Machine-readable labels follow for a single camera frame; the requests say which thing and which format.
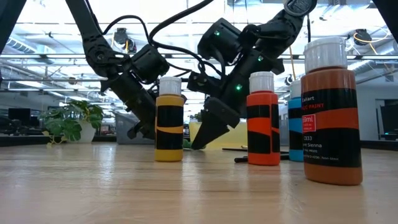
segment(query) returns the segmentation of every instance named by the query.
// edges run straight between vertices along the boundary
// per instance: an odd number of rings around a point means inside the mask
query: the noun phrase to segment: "potted plant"
[[[103,110],[87,101],[73,100],[66,106],[44,112],[40,117],[48,130],[43,134],[50,136],[50,146],[62,141],[89,143],[96,129],[101,127]],[[55,136],[61,135],[61,142],[55,142]]]

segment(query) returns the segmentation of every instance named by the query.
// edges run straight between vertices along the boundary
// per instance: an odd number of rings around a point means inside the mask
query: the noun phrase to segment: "orange paint bottle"
[[[347,69],[345,39],[328,37],[305,46],[302,83],[304,171],[326,184],[362,182],[354,72]]]
[[[248,162],[277,166],[280,162],[279,107],[274,93],[274,74],[255,72],[250,76],[247,97]]]

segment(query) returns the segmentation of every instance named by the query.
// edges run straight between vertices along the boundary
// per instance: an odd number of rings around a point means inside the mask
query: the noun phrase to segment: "white bottle cap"
[[[250,75],[250,93],[255,91],[274,91],[274,74],[272,72],[254,72]]]
[[[325,37],[309,42],[304,48],[305,72],[325,67],[347,68],[346,40]]]
[[[159,84],[159,95],[181,95],[181,78],[162,77]]]
[[[301,81],[294,80],[290,84],[290,99],[295,97],[301,97]]]

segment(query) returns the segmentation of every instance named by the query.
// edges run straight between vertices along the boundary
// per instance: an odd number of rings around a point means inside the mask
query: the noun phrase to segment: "white pot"
[[[71,143],[91,143],[95,135],[95,128],[87,121],[78,121],[81,126],[80,140],[70,141]]]

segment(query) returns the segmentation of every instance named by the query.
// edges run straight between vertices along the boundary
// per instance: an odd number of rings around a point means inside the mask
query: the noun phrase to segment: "table surface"
[[[303,164],[235,164],[244,152],[153,146],[0,148],[1,223],[396,223],[398,152],[363,150],[364,182],[305,179]]]

